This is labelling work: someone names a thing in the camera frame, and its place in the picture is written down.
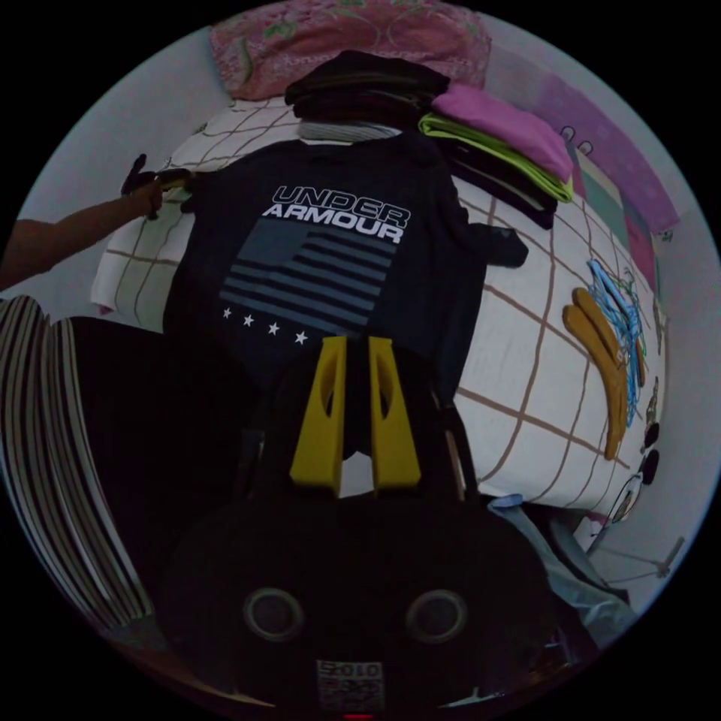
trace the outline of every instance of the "flag graphic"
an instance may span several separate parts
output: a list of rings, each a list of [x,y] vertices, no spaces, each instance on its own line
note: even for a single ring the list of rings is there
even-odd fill
[[[323,334],[355,337],[376,307],[397,247],[330,225],[260,218],[219,296]]]

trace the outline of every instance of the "pink pillow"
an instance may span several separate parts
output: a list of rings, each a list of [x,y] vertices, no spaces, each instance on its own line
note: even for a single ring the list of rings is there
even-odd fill
[[[436,0],[287,0],[210,29],[213,58],[237,100],[283,95],[350,49],[417,62],[482,88],[490,42],[477,13]]]

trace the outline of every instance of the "white bedsheet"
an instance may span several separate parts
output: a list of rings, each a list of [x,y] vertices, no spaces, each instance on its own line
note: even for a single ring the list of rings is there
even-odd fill
[[[297,137],[297,119],[282,98],[237,101],[211,119],[168,160],[170,167],[214,170],[258,148]],[[488,193],[455,180],[471,222],[514,228],[528,245],[525,265],[489,267],[457,405],[466,423],[480,489],[521,493],[526,501],[607,514],[641,462],[641,445],[658,378],[656,420],[665,389],[665,344],[657,342],[653,294],[608,226],[574,197],[543,231]],[[168,195],[155,222],[138,220],[110,239],[91,301],[162,332],[170,284],[185,253],[193,216],[179,211],[183,192]],[[598,370],[563,326],[574,288],[591,282],[598,258],[635,278],[646,340],[647,382],[617,459],[603,457],[606,397]]]

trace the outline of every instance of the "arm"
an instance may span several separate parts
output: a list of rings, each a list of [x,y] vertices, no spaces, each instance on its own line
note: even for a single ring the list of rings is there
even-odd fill
[[[94,246],[131,220],[157,210],[162,202],[157,181],[114,201],[100,203],[57,223],[19,220],[0,260],[0,291]]]

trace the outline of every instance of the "label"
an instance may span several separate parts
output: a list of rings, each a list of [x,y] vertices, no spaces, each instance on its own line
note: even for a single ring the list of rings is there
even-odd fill
[[[318,701],[325,711],[369,713],[385,703],[382,663],[317,661]]]

